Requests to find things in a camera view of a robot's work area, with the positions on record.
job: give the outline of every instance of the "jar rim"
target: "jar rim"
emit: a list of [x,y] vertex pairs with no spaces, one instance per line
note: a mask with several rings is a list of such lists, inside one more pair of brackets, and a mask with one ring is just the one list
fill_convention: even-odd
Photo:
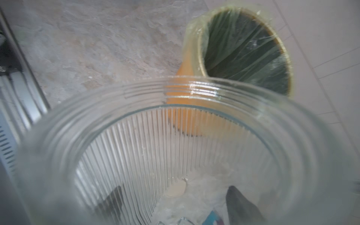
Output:
[[[149,93],[158,93],[164,96],[164,92],[170,93],[174,91],[184,92],[185,97],[189,93],[202,95],[202,97],[211,96],[210,98],[220,102],[224,101],[226,97],[229,97],[229,99],[236,99],[239,96],[242,96],[243,99],[251,98],[267,105],[269,108],[263,109],[266,112],[269,112],[269,109],[273,107],[276,111],[271,113],[281,112],[282,116],[288,116],[292,119],[295,124],[304,129],[302,131],[303,135],[311,139],[306,144],[315,144],[319,148],[315,155],[317,157],[315,164],[322,163],[316,165],[319,167],[317,171],[319,174],[315,177],[321,179],[321,181],[315,182],[316,196],[313,196],[313,201],[306,201],[311,204],[308,209],[311,209],[312,212],[336,214],[334,209],[326,207],[326,205],[345,201],[343,193],[347,191],[347,185],[345,185],[344,176],[347,175],[347,171],[343,166],[344,161],[340,142],[316,116],[286,97],[261,87],[221,78],[174,76],[134,81],[127,84],[119,83],[82,93],[64,101],[45,115],[24,137],[18,151],[17,178],[21,183],[21,192],[25,203],[28,206],[33,206],[31,211],[34,211],[37,217],[54,222],[55,218],[61,216],[55,213],[56,209],[61,204],[69,205],[73,203],[73,197],[66,192],[69,187],[63,182],[68,179],[68,172],[74,168],[69,165],[67,165],[68,168],[64,168],[64,165],[57,162],[57,159],[67,154],[67,157],[73,156],[71,159],[73,161],[72,165],[76,165],[82,153],[79,151],[72,155],[71,148],[81,147],[85,150],[84,148],[89,142],[99,135],[99,130],[102,131],[108,127],[108,124],[113,122],[115,118],[118,119],[118,115],[111,115],[114,108],[107,108],[108,105],[104,105],[107,100],[122,97],[123,105],[118,105],[116,108],[123,107],[126,112],[134,113],[134,111],[142,109],[141,104],[144,104],[144,100],[141,99],[142,96]],[[159,99],[156,98],[153,100],[146,99],[146,101],[151,106],[161,104]],[[102,121],[91,121],[90,129],[90,120],[93,120],[92,118],[99,119],[103,116],[99,115],[101,112],[99,107],[102,106],[101,109],[104,110],[104,114],[107,113],[109,117],[104,118]],[[54,177],[49,179],[54,175],[58,175],[55,187],[49,183],[54,181]],[[72,212],[66,210],[69,216],[76,215],[74,212],[80,210],[76,205],[69,208],[72,209]],[[312,212],[291,212],[291,220],[296,217],[298,222],[303,223],[308,221]],[[276,223],[287,224],[288,219],[285,217],[276,221]],[[86,221],[86,223],[92,224],[93,221]]]

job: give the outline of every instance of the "tile grout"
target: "tile grout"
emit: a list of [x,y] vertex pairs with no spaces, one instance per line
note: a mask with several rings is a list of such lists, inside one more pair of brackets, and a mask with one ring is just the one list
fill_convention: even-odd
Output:
[[[334,111],[332,111],[332,112],[334,112]],[[327,113],[332,113],[332,112],[327,112]],[[316,114],[316,115],[318,116],[318,115],[323,115],[323,114],[327,114],[327,113],[320,113],[320,114]]]
[[282,28],[278,29],[278,32],[281,31],[284,27],[286,27],[286,24]]
[[339,55],[339,56],[336,56],[336,57],[333,58],[333,59],[330,59],[330,60],[328,60],[328,61],[326,61],[326,62],[324,62],[324,63],[322,63],[322,64],[320,64],[320,65],[317,65],[317,66],[313,67],[313,69],[315,69],[316,67],[321,66],[321,65],[323,65],[323,64],[325,64],[325,63],[328,63],[328,62],[330,62],[330,61],[332,61],[332,60],[334,60],[334,59],[336,59],[336,58],[339,58],[340,56],[343,56],[343,55],[346,55],[347,53],[350,53],[350,52],[352,52],[352,51],[355,51],[355,50],[358,49],[358,48],[360,48],[360,47],[354,48],[353,50],[350,50],[350,51],[348,51],[348,52],[345,52],[344,54],[341,54],[341,55]]
[[352,140],[352,138],[351,138],[351,136],[350,136],[349,132],[347,131],[347,129],[346,129],[346,127],[345,127],[344,123],[342,123],[341,118],[340,118],[340,115],[339,115],[339,113],[336,111],[336,108],[335,108],[334,104],[332,103],[332,101],[331,101],[331,99],[330,99],[330,97],[329,97],[328,93],[325,91],[323,84],[321,83],[321,81],[320,81],[320,80],[319,80],[319,78],[317,77],[317,75],[316,75],[316,73],[315,73],[315,71],[314,71],[314,68],[310,65],[309,60],[307,59],[307,57],[306,57],[306,55],[305,55],[304,51],[302,50],[302,48],[301,48],[301,46],[300,46],[299,42],[297,41],[297,39],[296,39],[296,37],[295,37],[295,35],[294,35],[294,32],[292,31],[291,27],[290,27],[290,26],[289,26],[289,24],[287,23],[287,21],[286,21],[286,19],[285,19],[285,16],[284,16],[284,15],[283,15],[283,13],[281,12],[280,7],[278,6],[278,4],[277,4],[276,0],[273,0],[273,2],[274,2],[274,4],[275,4],[276,8],[278,9],[280,16],[281,16],[281,17],[282,17],[282,19],[284,20],[285,24],[286,24],[286,25],[288,25],[289,31],[290,31],[291,35],[294,37],[294,41],[296,42],[297,46],[299,47],[299,49],[300,49],[300,51],[301,51],[301,53],[302,53],[302,55],[303,55],[303,57],[304,57],[304,59],[305,59],[306,63],[307,63],[307,64],[308,64],[308,66],[310,67],[310,69],[311,69],[311,71],[312,71],[313,76],[314,76],[314,77],[315,77],[315,79],[317,80],[317,82],[318,82],[318,84],[319,84],[319,86],[320,86],[321,90],[323,91],[323,93],[324,93],[324,95],[325,95],[325,98],[328,100],[328,102],[329,102],[329,104],[330,104],[330,107],[331,107],[331,108],[332,108],[332,110],[334,111],[335,116],[337,117],[337,119],[338,119],[339,123],[341,124],[342,128],[344,129],[344,132],[345,132],[345,134],[346,134],[347,138],[349,138],[349,141],[350,141],[350,143],[351,143],[352,147],[354,148],[354,150],[355,150],[355,153],[356,153],[357,157],[360,159],[360,152],[359,152],[359,149],[358,149],[358,148],[357,148],[357,146],[354,144],[354,142],[353,142],[353,140]]
[[292,35],[290,35],[290,36],[288,36],[287,38],[285,38],[285,39],[283,40],[283,42],[286,41],[287,39],[289,39],[290,37],[292,37]]
[[332,74],[334,74],[334,73],[338,73],[338,72],[343,71],[343,70],[345,70],[345,69],[349,69],[349,68],[351,68],[351,67],[353,67],[353,66],[357,66],[357,65],[359,65],[359,64],[360,64],[360,63],[357,63],[357,64],[355,64],[355,65],[352,65],[352,66],[346,67],[346,68],[341,69],[341,70],[339,70],[339,71],[336,71],[336,72],[330,73],[330,74],[328,74],[328,75],[326,75],[326,76],[323,76],[323,77],[320,77],[319,79],[322,79],[322,78],[324,78],[324,77],[330,76],[330,75],[332,75]]

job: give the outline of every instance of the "white tile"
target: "white tile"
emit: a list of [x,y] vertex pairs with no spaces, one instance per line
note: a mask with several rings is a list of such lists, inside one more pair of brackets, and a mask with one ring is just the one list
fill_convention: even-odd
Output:
[[360,208],[354,207],[354,209],[351,212],[351,215],[357,218],[360,218]]
[[350,216],[349,221],[346,225],[359,225],[360,224],[360,218]]
[[318,117],[322,121],[324,121],[326,124],[339,122],[339,120],[334,112],[323,113],[323,114],[318,115]]
[[360,63],[360,48],[350,51],[314,68],[318,78],[339,72]]
[[357,150],[353,148],[349,137],[346,135],[341,123],[328,124],[329,128],[336,134],[344,146],[343,152],[348,156],[348,165],[353,169],[353,176],[355,179],[360,179],[360,159]]
[[358,1],[275,1],[312,67],[360,47]]
[[283,28],[281,28],[278,31],[278,35],[280,37],[280,39],[282,41],[286,40],[287,38],[289,38],[291,36],[291,32],[289,30],[289,27],[287,25],[285,25]]
[[320,79],[350,138],[360,149],[360,65]]
[[355,207],[360,208],[360,196],[357,196],[356,202],[355,202]]
[[293,65],[293,99],[315,114],[332,112],[332,108],[320,88],[315,75],[307,64],[294,37],[284,41]]

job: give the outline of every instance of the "gray stone countertop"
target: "gray stone countertop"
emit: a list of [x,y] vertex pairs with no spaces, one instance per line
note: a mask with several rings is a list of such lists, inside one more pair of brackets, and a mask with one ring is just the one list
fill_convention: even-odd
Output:
[[34,75],[54,107],[88,89],[174,75],[186,24],[203,0],[3,0]]

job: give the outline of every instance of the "ribbed glass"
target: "ribbed glass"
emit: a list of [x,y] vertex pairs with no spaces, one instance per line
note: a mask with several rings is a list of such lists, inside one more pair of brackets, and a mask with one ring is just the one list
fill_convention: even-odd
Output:
[[[349,205],[345,156],[321,121],[283,96],[221,79],[158,78],[84,93],[39,121],[19,152],[35,224],[174,224],[184,216],[201,224],[224,209],[231,185],[270,224],[331,224]],[[164,196],[182,179],[182,196]]]

